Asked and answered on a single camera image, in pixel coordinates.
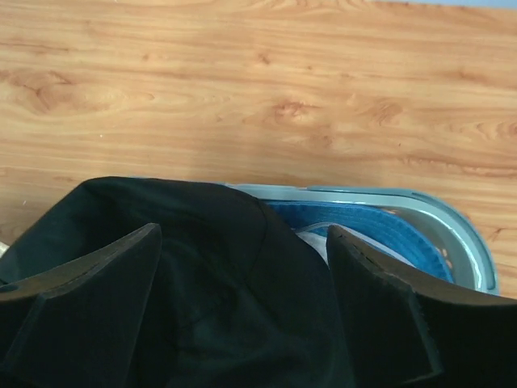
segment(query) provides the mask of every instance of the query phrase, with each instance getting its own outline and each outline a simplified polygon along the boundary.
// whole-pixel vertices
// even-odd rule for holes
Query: light brown floor
[[[0,0],[0,123],[6,243],[98,175],[415,188],[517,297],[517,12]]]

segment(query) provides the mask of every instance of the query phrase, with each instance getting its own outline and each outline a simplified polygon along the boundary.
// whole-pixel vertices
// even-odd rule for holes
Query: black garment
[[[330,271],[265,204],[220,185],[85,182],[0,259],[0,386],[514,386],[515,301],[342,230],[327,247]],[[461,345],[473,319],[490,335],[505,322],[496,348]]]

